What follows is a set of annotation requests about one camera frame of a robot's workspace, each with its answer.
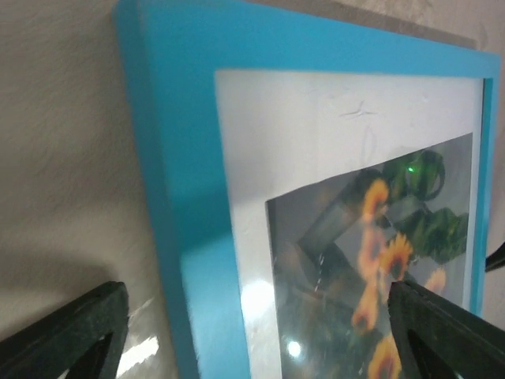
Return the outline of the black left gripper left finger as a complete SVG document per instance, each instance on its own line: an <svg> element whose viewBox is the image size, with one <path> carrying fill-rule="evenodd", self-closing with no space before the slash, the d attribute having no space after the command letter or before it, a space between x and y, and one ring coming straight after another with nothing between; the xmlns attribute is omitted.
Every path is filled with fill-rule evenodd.
<svg viewBox="0 0 505 379"><path fill-rule="evenodd" d="M129 296L109 281L1 341L2 378L115 378Z"/></svg>

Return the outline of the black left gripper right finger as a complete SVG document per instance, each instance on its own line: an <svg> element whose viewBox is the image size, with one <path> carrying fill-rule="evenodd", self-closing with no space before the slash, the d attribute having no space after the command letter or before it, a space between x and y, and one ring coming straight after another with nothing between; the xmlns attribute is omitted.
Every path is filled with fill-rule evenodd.
<svg viewBox="0 0 505 379"><path fill-rule="evenodd" d="M502 329L410 281L391 285L387 306L406 377L504 377Z"/></svg>

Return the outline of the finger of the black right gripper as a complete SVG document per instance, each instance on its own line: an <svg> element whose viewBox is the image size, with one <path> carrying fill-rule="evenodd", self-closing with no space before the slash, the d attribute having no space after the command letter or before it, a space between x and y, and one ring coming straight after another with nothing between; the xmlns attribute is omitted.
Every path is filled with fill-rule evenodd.
<svg viewBox="0 0 505 379"><path fill-rule="evenodd" d="M485 272L491 272L505 265L505 242L485 259Z"/></svg>

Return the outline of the sunflower photo print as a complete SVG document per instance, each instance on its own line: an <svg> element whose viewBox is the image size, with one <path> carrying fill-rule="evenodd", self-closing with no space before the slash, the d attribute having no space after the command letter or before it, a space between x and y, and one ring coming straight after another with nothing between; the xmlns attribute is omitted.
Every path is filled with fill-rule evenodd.
<svg viewBox="0 0 505 379"><path fill-rule="evenodd" d="M267 202L284 378L402 378L387 310L409 280L461 305L473 137Z"/></svg>

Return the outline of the teal wooden picture frame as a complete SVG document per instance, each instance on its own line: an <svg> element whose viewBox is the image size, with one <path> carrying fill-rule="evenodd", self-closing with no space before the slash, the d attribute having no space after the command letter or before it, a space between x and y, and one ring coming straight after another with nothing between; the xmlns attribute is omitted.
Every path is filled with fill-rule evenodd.
<svg viewBox="0 0 505 379"><path fill-rule="evenodd" d="M215 98L217 69L483 79L477 246L484 254L499 55L241 1L120 1L114 18L183 378L251 374Z"/></svg>

